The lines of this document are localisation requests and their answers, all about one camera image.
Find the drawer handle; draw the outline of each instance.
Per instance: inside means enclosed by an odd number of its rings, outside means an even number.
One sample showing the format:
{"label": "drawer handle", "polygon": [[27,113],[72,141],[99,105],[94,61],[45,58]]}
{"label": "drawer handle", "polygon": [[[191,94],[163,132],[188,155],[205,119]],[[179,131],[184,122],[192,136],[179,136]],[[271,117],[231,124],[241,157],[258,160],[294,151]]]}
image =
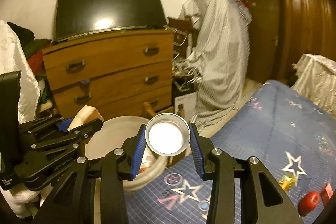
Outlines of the drawer handle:
{"label": "drawer handle", "polygon": [[157,54],[159,52],[159,47],[147,47],[143,49],[143,53],[146,55],[154,55]]}
{"label": "drawer handle", "polygon": [[86,100],[90,100],[92,98],[92,93],[89,92],[88,95],[82,96],[82,97],[74,97],[73,99],[75,100],[76,103],[81,103]]}
{"label": "drawer handle", "polygon": [[145,77],[145,83],[146,84],[153,84],[153,83],[155,83],[157,80],[158,80],[158,76],[157,75],[155,75],[155,76],[152,76],[152,77]]}
{"label": "drawer handle", "polygon": [[154,101],[151,101],[151,102],[149,102],[149,104],[153,107],[153,106],[156,106],[157,104],[158,104],[158,102],[159,102],[159,99],[160,98],[156,98]]}
{"label": "drawer handle", "polygon": [[69,65],[65,66],[65,69],[67,70],[67,72],[75,72],[78,71],[79,69],[84,68],[86,65],[85,60],[79,61],[77,63],[72,63]]}

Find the bed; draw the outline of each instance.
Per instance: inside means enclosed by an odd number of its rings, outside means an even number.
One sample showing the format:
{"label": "bed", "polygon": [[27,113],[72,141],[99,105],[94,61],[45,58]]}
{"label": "bed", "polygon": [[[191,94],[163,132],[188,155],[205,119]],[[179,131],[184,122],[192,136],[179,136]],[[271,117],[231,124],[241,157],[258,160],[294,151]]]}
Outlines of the bed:
{"label": "bed", "polygon": [[[212,138],[232,157],[258,157],[276,180],[294,174],[298,183],[288,192],[297,205],[309,191],[336,185],[336,121],[326,111],[286,85],[266,82]],[[239,180],[236,179],[235,223],[241,223]],[[212,181],[201,181],[191,155],[156,180],[125,195],[129,222],[201,224],[206,222]],[[303,220],[312,223],[322,201]]]}

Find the white star print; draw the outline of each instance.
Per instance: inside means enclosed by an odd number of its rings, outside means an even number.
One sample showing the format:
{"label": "white star print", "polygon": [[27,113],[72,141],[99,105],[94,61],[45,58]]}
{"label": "white star print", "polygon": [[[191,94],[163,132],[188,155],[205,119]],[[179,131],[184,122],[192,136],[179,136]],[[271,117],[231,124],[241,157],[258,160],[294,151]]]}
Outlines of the white star print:
{"label": "white star print", "polygon": [[[197,186],[193,186],[191,187],[188,183],[188,181],[185,179],[183,181],[183,187],[181,188],[172,188],[171,190],[176,192],[176,193],[179,193],[181,194],[180,195],[180,203],[183,203],[185,202],[188,198],[191,198],[193,200],[196,200],[196,201],[200,201],[199,198],[196,196],[196,193],[198,192],[199,189],[202,188],[203,185],[197,185]],[[181,190],[186,190],[188,187],[188,189],[193,189],[192,191],[192,196],[191,195],[186,195],[185,193],[181,192]]]}
{"label": "white star print", "polygon": [[[288,172],[292,172],[293,175],[296,177],[296,183],[295,186],[297,186],[297,181],[299,180],[299,175],[307,175],[307,173],[303,170],[303,168],[301,167],[301,156],[298,156],[296,159],[289,153],[286,151],[286,155],[289,161],[289,164],[286,165],[284,168],[281,169],[281,171],[288,171]],[[289,167],[293,166],[293,162],[298,162],[297,167],[300,169],[300,171],[296,171],[294,169],[291,169]]]}

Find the gold foil wrapper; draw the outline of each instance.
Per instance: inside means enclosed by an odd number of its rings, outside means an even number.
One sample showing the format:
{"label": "gold foil wrapper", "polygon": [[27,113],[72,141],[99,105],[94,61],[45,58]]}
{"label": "gold foil wrapper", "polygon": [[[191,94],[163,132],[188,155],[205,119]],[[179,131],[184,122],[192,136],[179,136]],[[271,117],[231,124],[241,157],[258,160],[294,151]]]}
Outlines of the gold foil wrapper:
{"label": "gold foil wrapper", "polygon": [[295,185],[296,182],[297,178],[294,175],[290,174],[282,176],[281,180],[279,181],[279,184],[284,191],[288,191]]}

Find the floor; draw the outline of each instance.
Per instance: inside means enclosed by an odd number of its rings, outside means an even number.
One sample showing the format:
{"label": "floor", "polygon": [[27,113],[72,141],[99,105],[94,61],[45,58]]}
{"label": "floor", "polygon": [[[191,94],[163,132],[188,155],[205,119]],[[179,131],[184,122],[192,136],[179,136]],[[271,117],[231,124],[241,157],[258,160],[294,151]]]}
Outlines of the floor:
{"label": "floor", "polygon": [[[242,108],[243,105],[250,99],[250,97],[260,89],[262,86],[261,83],[258,83],[252,79],[246,78],[246,82],[243,87],[242,97],[239,100],[237,106],[238,109],[230,111],[223,119],[221,119],[218,123],[206,127],[202,132],[200,132],[201,136],[210,138],[214,135],[218,130],[220,130],[236,113],[239,109]],[[188,147],[185,151],[185,155],[188,156],[191,153],[190,147]]]}

